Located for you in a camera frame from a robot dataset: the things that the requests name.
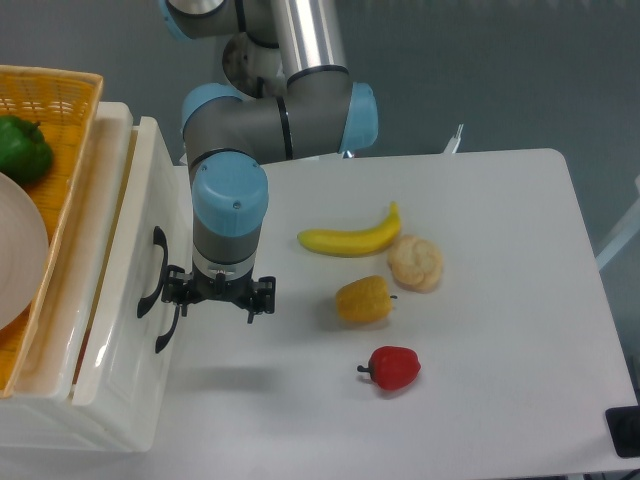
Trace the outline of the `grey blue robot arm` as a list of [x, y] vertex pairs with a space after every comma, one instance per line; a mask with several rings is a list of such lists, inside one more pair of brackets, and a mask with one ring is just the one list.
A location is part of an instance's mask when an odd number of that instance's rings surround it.
[[193, 206], [192, 268], [164, 264], [151, 296], [177, 316], [206, 300], [250, 316], [275, 310], [276, 283], [253, 278], [268, 206], [269, 163], [344, 153], [378, 135], [373, 91], [354, 82], [332, 1], [163, 1], [168, 29], [188, 40], [244, 33], [276, 53], [284, 90], [252, 98], [226, 84], [192, 90], [182, 105], [182, 137]]

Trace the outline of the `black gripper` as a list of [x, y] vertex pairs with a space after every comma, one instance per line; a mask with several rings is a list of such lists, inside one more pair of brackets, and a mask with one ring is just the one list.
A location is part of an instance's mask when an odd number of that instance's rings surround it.
[[223, 273], [212, 277], [193, 267], [187, 273], [182, 267], [169, 265], [163, 274], [161, 300], [172, 303], [182, 317], [186, 317], [190, 305], [204, 300], [234, 302], [247, 312], [247, 323], [256, 316], [274, 314], [276, 311], [276, 278], [264, 276], [252, 280], [253, 270], [231, 278]]

